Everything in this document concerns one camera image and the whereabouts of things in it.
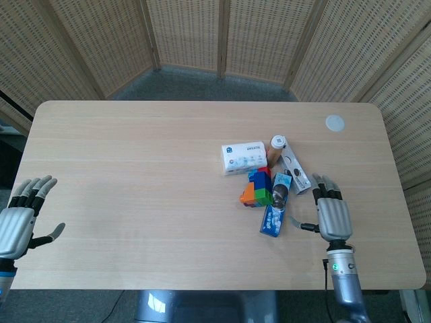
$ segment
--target metal base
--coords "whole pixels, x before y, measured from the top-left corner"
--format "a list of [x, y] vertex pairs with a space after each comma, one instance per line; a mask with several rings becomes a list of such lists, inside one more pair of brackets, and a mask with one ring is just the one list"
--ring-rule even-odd
[[165, 291], [139, 292], [135, 323], [173, 323], [178, 306], [229, 305], [241, 323], [278, 323], [275, 291]]

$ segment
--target colorful building block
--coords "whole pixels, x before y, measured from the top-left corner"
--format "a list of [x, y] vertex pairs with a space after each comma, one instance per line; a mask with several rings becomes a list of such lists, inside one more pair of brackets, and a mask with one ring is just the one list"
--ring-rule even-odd
[[269, 168], [252, 170], [248, 174], [248, 181], [240, 202], [246, 207], [262, 207], [272, 204], [272, 182]]

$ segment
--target bottle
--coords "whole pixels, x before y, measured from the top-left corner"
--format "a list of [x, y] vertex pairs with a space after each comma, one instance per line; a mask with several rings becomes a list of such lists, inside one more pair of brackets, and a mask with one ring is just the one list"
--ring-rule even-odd
[[271, 144], [267, 150], [268, 167], [272, 168], [277, 163], [281, 156], [283, 148], [286, 146], [286, 138], [284, 136], [276, 135], [272, 138]]

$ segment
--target product package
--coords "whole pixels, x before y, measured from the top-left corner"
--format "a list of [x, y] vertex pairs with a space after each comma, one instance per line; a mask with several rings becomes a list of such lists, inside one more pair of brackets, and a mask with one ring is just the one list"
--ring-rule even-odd
[[281, 135], [276, 135], [271, 139], [267, 149], [268, 167], [272, 168], [277, 163], [283, 148], [286, 146], [286, 138]]
[[266, 167], [267, 154], [262, 141], [222, 146], [224, 175], [244, 174], [255, 168]]
[[286, 142], [286, 146], [281, 153], [281, 162], [285, 168], [285, 173], [292, 176], [295, 194], [302, 194], [311, 187], [310, 180], [308, 180], [305, 171], [296, 159], [296, 156], [288, 142]]
[[277, 173], [272, 188], [272, 205], [268, 205], [262, 220], [261, 233], [278, 237], [283, 223], [292, 177]]

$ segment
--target orange block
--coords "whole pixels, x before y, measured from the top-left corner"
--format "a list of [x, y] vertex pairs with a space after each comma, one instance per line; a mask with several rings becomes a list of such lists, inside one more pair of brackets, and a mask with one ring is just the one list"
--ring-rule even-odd
[[247, 184], [244, 192], [240, 196], [240, 202], [242, 204], [254, 205], [256, 204], [255, 200], [255, 183], [250, 182]]

